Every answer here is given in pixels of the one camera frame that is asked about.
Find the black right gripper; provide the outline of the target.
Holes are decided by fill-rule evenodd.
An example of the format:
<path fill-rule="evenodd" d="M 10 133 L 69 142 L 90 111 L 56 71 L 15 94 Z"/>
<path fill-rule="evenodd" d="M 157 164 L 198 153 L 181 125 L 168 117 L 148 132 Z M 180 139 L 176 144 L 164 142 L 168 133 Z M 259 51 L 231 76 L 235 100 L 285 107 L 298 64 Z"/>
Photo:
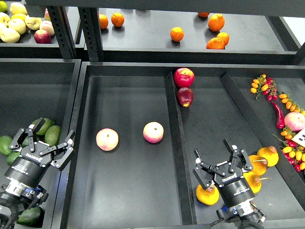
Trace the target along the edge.
<path fill-rule="evenodd" d="M 231 154 L 229 161 L 212 166 L 202 161 L 198 150 L 195 149 L 196 166 L 193 169 L 193 174 L 204 190 L 215 184 L 225 206 L 231 208 L 255 197 L 243 176 L 244 172 L 253 170 L 253 165 L 244 149 L 239 149 L 226 138 L 223 143 Z"/>

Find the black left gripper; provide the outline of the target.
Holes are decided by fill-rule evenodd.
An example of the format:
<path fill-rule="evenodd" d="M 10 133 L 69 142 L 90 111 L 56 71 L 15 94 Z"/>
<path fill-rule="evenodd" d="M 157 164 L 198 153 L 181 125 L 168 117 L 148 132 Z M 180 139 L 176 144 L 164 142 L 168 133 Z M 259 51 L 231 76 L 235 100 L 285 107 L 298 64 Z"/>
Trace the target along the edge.
<path fill-rule="evenodd" d="M 10 181 L 11 187 L 20 189 L 35 189 L 49 166 L 62 171 L 75 154 L 75 131 L 71 130 L 63 143 L 50 146 L 42 141 L 37 141 L 37 132 L 45 123 L 44 118 L 39 118 L 35 124 L 27 128 L 20 128 L 13 137 L 9 147 L 20 155 L 15 158 L 4 176 Z M 22 143 L 28 138 L 28 146 L 22 148 Z"/>

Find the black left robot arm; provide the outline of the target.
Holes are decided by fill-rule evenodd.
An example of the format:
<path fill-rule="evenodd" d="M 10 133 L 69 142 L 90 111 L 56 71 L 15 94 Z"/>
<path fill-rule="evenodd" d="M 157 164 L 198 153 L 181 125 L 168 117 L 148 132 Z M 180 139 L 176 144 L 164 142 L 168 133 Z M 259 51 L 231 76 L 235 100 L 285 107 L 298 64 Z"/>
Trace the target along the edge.
<path fill-rule="evenodd" d="M 10 210 L 8 216 L 0 216 L 2 229 L 14 228 L 25 210 L 38 207 L 47 200 L 49 194 L 39 185 L 47 169 L 53 166 L 62 171 L 75 154 L 75 131 L 71 130 L 64 142 L 50 146 L 36 137 L 44 123 L 41 117 L 36 124 L 20 128 L 9 145 L 13 152 L 20 155 L 5 173 L 10 182 L 0 193 L 1 206 Z"/>

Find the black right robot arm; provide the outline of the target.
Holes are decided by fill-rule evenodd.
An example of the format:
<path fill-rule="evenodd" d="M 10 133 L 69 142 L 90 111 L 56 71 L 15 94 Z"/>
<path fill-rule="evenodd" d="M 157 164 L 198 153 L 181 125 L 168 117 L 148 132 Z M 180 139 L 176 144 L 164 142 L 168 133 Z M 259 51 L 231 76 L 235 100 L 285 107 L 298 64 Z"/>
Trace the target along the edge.
<path fill-rule="evenodd" d="M 204 162 L 198 150 L 194 150 L 196 166 L 193 174 L 203 190 L 218 190 L 224 202 L 224 206 L 216 211 L 219 219 L 211 223 L 210 227 L 220 222 L 234 222 L 239 229 L 262 229 L 266 216 L 252 202 L 255 194 L 244 178 L 245 172 L 253 170 L 249 156 L 244 149 L 238 149 L 227 139 L 224 139 L 224 145 L 230 158 L 215 166 Z"/>

